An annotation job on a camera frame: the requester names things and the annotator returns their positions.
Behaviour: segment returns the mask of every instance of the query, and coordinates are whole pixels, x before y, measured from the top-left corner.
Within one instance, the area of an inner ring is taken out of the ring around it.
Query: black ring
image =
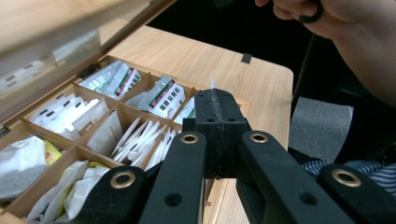
[[[321,12],[322,12],[322,5],[320,3],[320,0],[312,0],[312,1],[317,4],[317,7],[318,7],[317,13],[315,15],[313,15],[312,17],[300,16],[298,18],[299,22],[301,22],[301,23],[311,23],[311,22],[317,21],[320,18]]]

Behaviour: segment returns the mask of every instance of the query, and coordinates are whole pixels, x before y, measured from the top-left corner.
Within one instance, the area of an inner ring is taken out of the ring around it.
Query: wooden table
[[[253,130],[268,132],[287,147],[292,72],[283,66],[222,49],[180,35],[143,26],[109,52],[110,55],[180,77],[251,102],[247,120]],[[234,179],[216,181],[205,209],[205,223],[248,223]]]

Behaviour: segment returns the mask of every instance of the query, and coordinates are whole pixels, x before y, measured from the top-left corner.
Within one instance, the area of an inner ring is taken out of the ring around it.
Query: open box lid
[[[176,0],[0,0],[0,124]]]

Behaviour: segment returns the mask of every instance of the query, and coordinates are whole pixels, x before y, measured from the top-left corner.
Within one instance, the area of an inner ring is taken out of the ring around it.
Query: black chair
[[[332,41],[312,35],[293,94],[291,116],[300,96],[354,108],[345,143],[334,162],[382,160],[386,151],[394,149],[396,110],[364,89]]]

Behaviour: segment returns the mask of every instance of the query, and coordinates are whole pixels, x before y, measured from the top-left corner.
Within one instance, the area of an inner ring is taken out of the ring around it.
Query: striped fabric
[[[328,164],[326,161],[310,161],[302,166],[307,172],[319,175],[320,169]],[[345,165],[368,175],[396,199],[396,163],[383,165],[377,161],[349,161]]]

